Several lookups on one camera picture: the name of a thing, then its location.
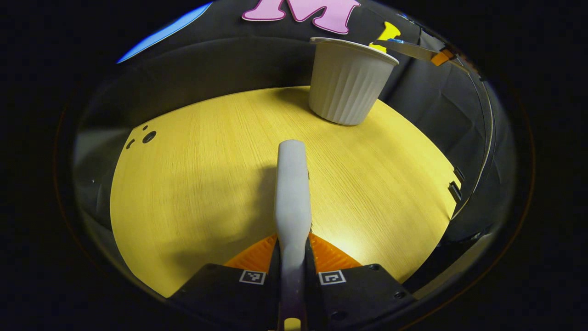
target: white cup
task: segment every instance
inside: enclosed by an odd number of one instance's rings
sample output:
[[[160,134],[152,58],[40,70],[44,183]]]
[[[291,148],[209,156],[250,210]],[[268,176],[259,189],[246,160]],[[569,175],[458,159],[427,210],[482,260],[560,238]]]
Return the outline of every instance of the white cup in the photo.
[[[357,125],[376,103],[398,60],[355,42],[311,38],[316,44],[310,109],[334,123]]]

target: pink letter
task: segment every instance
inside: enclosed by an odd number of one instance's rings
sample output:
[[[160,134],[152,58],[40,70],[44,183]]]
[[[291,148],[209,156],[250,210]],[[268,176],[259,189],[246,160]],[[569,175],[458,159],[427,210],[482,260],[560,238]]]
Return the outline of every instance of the pink letter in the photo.
[[[284,0],[259,0],[258,5],[246,11],[241,16],[247,21],[279,21],[286,16],[286,13],[280,10]]]
[[[257,7],[243,13],[250,21],[277,21],[286,13],[280,10],[283,0],[259,0]],[[321,29],[347,34],[347,22],[351,12],[360,4],[355,0],[288,0],[290,11],[296,22],[302,22],[324,8],[323,15],[312,20]]]

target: black background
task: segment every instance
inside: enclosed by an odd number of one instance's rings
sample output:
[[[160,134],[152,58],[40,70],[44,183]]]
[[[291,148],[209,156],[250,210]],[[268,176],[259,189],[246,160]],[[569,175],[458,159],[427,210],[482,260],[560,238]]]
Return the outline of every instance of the black background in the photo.
[[[99,271],[69,234],[52,152],[63,105],[84,75],[202,1],[13,2],[6,9],[3,201],[7,329],[194,329],[191,319]],[[580,4],[398,0],[392,4],[504,72],[526,109],[537,177],[511,248],[476,285],[414,329],[580,329]]]

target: wooden table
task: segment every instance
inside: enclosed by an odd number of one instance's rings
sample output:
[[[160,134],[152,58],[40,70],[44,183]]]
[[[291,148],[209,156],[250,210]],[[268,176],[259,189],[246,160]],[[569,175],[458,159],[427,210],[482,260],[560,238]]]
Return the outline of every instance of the wooden table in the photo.
[[[400,282],[419,268],[455,208],[453,166],[383,102],[346,127],[314,115],[308,91],[226,95],[131,132],[112,183],[111,219],[139,279],[169,297],[203,264],[225,263],[274,233],[278,144],[287,139],[306,144],[313,233]]]

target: orange gripper pad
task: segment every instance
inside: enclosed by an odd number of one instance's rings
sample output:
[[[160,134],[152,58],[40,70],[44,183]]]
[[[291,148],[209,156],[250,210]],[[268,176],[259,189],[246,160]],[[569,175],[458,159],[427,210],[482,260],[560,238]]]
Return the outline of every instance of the orange gripper pad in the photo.
[[[331,272],[362,266],[359,262],[345,254],[325,239],[315,234],[309,234],[310,246],[315,255],[316,272]]]
[[[226,267],[251,270],[253,272],[269,271],[269,264],[272,261],[273,248],[276,246],[278,235],[274,234],[257,243],[249,246],[246,250],[237,254],[234,258],[225,263]]]

